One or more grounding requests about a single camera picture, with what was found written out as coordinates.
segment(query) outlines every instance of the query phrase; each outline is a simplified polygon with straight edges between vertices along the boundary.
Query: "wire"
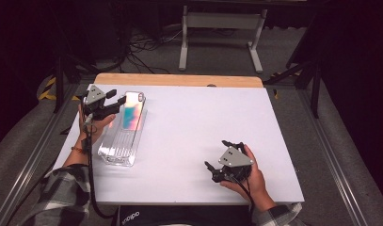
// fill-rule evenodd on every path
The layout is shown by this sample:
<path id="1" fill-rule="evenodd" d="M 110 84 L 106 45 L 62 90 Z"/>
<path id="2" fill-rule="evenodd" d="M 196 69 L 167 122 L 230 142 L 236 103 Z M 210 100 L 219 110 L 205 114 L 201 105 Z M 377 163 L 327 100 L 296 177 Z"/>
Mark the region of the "wire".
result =
<path id="1" fill-rule="evenodd" d="M 105 68 L 95 68 L 92 66 L 93 70 L 90 70 L 90 69 L 86 69 L 83 65 L 79 64 L 79 66 L 81 66 L 82 68 L 84 68 L 84 70 L 82 69 L 77 69 L 80 73 L 82 74 L 96 74 L 98 70 L 99 73 L 107 73 L 107 72 L 110 72 L 116 68 L 118 68 L 120 66 L 120 64 L 122 64 L 124 62 L 124 59 L 125 57 L 123 56 L 119 56 L 116 63 L 114 63 L 113 65 L 110 65 L 110 66 L 107 66 Z"/>
<path id="2" fill-rule="evenodd" d="M 121 64 L 118 66 L 119 73 L 124 73 L 123 69 L 121 68 Z"/>
<path id="3" fill-rule="evenodd" d="M 147 51 L 153 51 L 162 46 L 165 43 L 171 42 L 173 40 L 176 40 L 176 37 L 178 37 L 182 33 L 182 30 L 177 31 L 177 33 L 169 38 L 166 38 L 162 36 L 158 40 L 152 40 L 149 39 L 147 36 L 144 36 L 142 34 L 135 34 L 134 37 L 130 40 L 130 46 L 133 48 L 136 48 L 136 50 L 132 50 L 133 53 L 139 53 L 143 50 Z"/>
<path id="4" fill-rule="evenodd" d="M 250 221 L 252 221 L 252 219 L 253 219 L 253 210 L 255 209 L 255 201 L 253 200 L 252 196 L 250 195 L 250 191 L 247 190 L 241 184 L 241 182 L 239 182 L 233 175 L 231 176 L 231 178 L 244 190 L 244 192 L 247 194 L 247 196 L 250 199 L 249 217 L 250 217 Z"/>
<path id="5" fill-rule="evenodd" d="M 81 99 L 81 112 L 83 114 L 83 123 L 85 122 L 86 120 L 86 117 L 85 117 L 85 109 L 84 109 L 84 98 L 85 98 L 86 95 L 83 95 L 82 99 Z M 92 129 L 93 125 L 91 124 L 89 130 L 88 130 L 88 127 L 83 124 L 83 129 L 84 131 L 86 132 L 86 140 L 85 142 L 83 142 L 82 140 L 82 144 L 85 143 L 87 145 L 86 148 L 84 148 L 84 150 L 87 150 L 88 151 L 88 179 L 89 179 L 89 182 L 90 182 L 90 200 L 91 200 L 91 204 L 92 204 L 92 207 L 94 208 L 95 212 L 97 213 L 98 216 L 100 216 L 101 218 L 113 218 L 115 216 L 115 214 L 112 214 L 112 215 L 106 215 L 104 214 L 100 208 L 98 207 L 98 204 L 97 204 L 97 201 L 95 199 L 95 186 L 94 186 L 94 172 L 93 172 L 93 168 L 92 168 L 92 134 L 93 134 L 93 129 Z"/>
<path id="6" fill-rule="evenodd" d="M 150 71 L 150 73 L 155 73 L 152 69 L 156 69 L 156 70 L 161 70 L 161 71 L 164 71 L 165 73 L 170 74 L 170 72 L 168 70 L 164 69 L 164 68 L 155 68 L 155 67 L 147 66 L 139 57 L 137 57 L 133 53 L 131 53 L 130 56 L 132 56 L 133 58 L 135 58 L 137 61 L 139 61 L 141 63 L 141 64 L 138 64 L 138 63 L 134 62 L 132 59 L 130 59 L 129 57 L 127 57 L 129 62 L 132 63 L 133 65 L 135 65 L 137 68 L 138 67 L 144 67 L 148 71 Z"/>

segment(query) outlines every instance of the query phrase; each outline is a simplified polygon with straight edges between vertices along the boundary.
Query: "white table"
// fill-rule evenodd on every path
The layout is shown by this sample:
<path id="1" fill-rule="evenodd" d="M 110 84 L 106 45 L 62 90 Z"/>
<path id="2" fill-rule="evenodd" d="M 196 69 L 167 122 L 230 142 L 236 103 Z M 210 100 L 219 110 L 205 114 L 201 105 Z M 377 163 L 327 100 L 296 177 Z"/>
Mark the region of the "white table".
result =
<path id="1" fill-rule="evenodd" d="M 148 115 L 131 168 L 109 166 L 93 146 L 96 199 L 105 204 L 245 204 L 212 181 L 204 161 L 221 168 L 222 139 L 245 142 L 258 159 L 275 202 L 303 202 L 266 89 L 99 85 L 102 91 L 143 91 Z M 117 97 L 106 101 L 116 102 Z M 63 145 L 62 166 L 79 133 L 78 119 Z"/>

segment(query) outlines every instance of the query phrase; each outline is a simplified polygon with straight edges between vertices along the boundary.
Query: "wrist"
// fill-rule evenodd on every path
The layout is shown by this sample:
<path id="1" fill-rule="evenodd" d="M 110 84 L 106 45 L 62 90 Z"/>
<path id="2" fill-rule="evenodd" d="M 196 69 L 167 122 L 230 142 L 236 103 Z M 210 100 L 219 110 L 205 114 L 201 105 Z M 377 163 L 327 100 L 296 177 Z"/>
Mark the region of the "wrist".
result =
<path id="1" fill-rule="evenodd" d="M 276 206 L 276 203 L 273 201 L 273 199 L 271 199 L 270 195 L 266 190 L 257 194 L 252 194 L 252 198 L 254 200 L 256 208 L 260 212 L 264 212 Z"/>
<path id="2" fill-rule="evenodd" d="M 85 147 L 83 147 L 83 143 L 82 143 L 82 140 L 84 140 L 86 138 L 86 136 L 82 136 L 80 135 L 78 137 L 78 139 L 76 140 L 76 142 L 73 144 L 72 146 L 72 150 L 75 151 L 75 150 L 84 150 Z"/>
<path id="3" fill-rule="evenodd" d="M 76 142 L 71 147 L 71 153 L 66 159 L 63 167 L 67 167 L 72 164 L 88 165 L 88 153 L 85 153 L 84 150 L 82 149 L 81 142 Z"/>
<path id="4" fill-rule="evenodd" d="M 78 141 L 82 141 L 83 139 L 85 139 L 87 136 L 86 136 L 86 134 L 85 133 L 80 133 L 80 135 L 79 135 L 79 137 L 77 138 L 77 141 L 76 141 L 76 143 L 78 142 Z"/>

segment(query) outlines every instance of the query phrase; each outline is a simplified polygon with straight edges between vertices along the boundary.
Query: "metal stand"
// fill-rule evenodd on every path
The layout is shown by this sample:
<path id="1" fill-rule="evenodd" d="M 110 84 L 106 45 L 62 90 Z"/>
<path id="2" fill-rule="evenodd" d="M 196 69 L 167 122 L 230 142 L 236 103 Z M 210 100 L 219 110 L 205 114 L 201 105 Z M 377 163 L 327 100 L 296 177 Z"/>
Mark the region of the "metal stand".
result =
<path id="1" fill-rule="evenodd" d="M 259 60 L 256 46 L 261 36 L 267 10 L 262 10 L 261 14 L 230 14 L 230 13 L 203 13 L 188 12 L 188 7 L 183 10 L 183 43 L 180 52 L 179 70 L 185 71 L 188 53 L 188 27 L 210 27 L 210 28 L 234 28 L 255 30 L 255 37 L 250 41 L 248 49 L 253 61 L 256 73 L 262 73 L 263 68 Z"/>

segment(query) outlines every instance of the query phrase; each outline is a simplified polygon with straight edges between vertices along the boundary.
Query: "human hand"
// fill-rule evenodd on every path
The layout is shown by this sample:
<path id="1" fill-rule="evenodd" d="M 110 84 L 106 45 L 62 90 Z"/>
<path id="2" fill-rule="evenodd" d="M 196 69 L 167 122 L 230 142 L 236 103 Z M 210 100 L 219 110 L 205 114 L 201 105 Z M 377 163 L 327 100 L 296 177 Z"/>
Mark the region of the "human hand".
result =
<path id="1" fill-rule="evenodd" d="M 87 135 L 85 132 L 85 123 L 84 123 L 85 120 L 83 118 L 84 116 L 83 116 L 83 112 L 80 105 L 78 106 L 78 111 L 79 111 L 79 129 L 80 129 L 79 139 L 82 140 L 86 138 Z M 116 118 L 116 115 L 114 114 L 108 115 L 103 120 L 92 121 L 91 125 L 87 126 L 88 131 L 91 131 L 92 144 L 94 144 L 95 141 L 97 141 L 97 139 L 101 136 L 101 134 L 104 131 L 104 127 L 106 127 L 106 125 L 111 123 L 111 121 L 113 121 L 115 118 Z"/>
<path id="2" fill-rule="evenodd" d="M 253 160 L 253 164 L 251 165 L 251 172 L 249 177 L 247 180 L 242 182 L 242 185 L 244 188 L 249 190 L 256 207 L 259 209 L 259 211 L 262 212 L 276 206 L 276 204 L 268 195 L 268 192 L 265 188 L 263 174 L 259 170 L 258 163 L 255 156 L 253 155 L 253 152 L 247 145 L 244 145 L 244 147 L 245 151 L 247 152 L 247 156 Z M 244 199 L 249 201 L 247 193 L 238 184 L 229 181 L 222 181 L 220 182 L 220 185 L 237 192 Z"/>

